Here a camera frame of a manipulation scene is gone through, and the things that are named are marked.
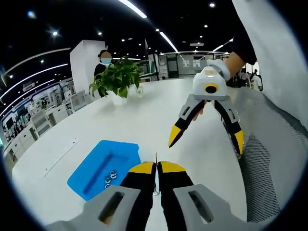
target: white flower pot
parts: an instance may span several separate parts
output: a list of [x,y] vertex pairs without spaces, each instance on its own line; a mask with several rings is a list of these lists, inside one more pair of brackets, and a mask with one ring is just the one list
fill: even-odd
[[120,106],[127,103],[127,98],[116,95],[112,90],[108,90],[107,93],[107,98],[109,98],[115,106]]

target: human hand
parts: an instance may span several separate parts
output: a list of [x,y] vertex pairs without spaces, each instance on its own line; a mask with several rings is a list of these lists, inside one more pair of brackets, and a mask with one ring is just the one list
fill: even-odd
[[204,109],[204,108],[202,108],[202,109],[200,110],[200,112],[198,112],[198,114],[196,114],[196,116],[193,118],[193,121],[196,121],[196,119],[198,118],[198,116],[203,114],[203,109]]

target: face mask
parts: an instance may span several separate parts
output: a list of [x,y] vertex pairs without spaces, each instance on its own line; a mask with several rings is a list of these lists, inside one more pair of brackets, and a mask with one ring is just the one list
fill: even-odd
[[111,58],[101,58],[101,62],[103,64],[110,64],[111,63]]

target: blue tray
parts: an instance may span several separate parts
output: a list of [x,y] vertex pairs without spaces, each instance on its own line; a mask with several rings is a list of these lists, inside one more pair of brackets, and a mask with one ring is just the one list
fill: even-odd
[[140,164],[139,146],[133,143],[100,141],[68,179],[68,186],[89,201],[105,190],[105,177],[117,171],[112,185],[120,185],[128,171]]

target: white pillar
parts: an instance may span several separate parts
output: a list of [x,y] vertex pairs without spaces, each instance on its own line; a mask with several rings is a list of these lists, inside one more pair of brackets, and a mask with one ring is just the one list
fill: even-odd
[[94,70],[99,63],[97,55],[106,49],[105,42],[82,40],[70,53],[72,77],[76,92],[89,92],[89,85],[94,79]]

